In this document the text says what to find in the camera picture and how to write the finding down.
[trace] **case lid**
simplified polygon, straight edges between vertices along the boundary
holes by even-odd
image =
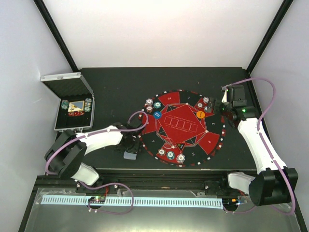
[[[41,76],[41,81],[59,98],[91,94],[93,90],[80,72]]]

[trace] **orange disc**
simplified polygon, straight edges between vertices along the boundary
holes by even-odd
[[[204,118],[205,117],[205,113],[203,111],[198,111],[197,112],[197,117],[198,118]]]

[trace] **black tabletop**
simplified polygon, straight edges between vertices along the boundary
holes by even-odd
[[[221,86],[246,77],[242,68],[177,67],[177,68],[83,68],[82,74],[95,96],[93,131],[115,122],[125,123],[141,110],[147,98],[164,91],[185,89],[204,96],[222,98]],[[244,84],[248,106],[252,99]],[[84,163],[97,169],[139,170],[255,170],[256,166],[244,139],[237,129],[226,123],[222,148],[199,166],[175,167],[161,163],[143,148],[136,160],[126,160],[123,154],[106,147],[85,156]]]

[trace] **gray floor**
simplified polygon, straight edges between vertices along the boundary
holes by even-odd
[[[135,192],[136,196],[193,197],[190,192]],[[241,210],[250,208],[245,204]],[[120,212],[121,207],[109,207]],[[269,206],[243,215],[218,209],[135,207],[126,215],[88,212],[86,206],[34,204],[27,232],[298,232],[295,216],[284,216]]]

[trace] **white wall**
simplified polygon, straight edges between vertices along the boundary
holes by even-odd
[[[279,25],[252,77],[265,77],[277,88],[277,99],[266,115],[267,128],[277,153],[299,174],[296,196],[309,226],[309,7],[295,0]],[[271,99],[271,87],[256,82],[262,108]]]
[[[78,68],[247,68],[282,0],[44,0]]]
[[[0,231],[14,232],[55,138],[58,101],[40,76],[71,69],[32,0],[2,0],[0,22]]]

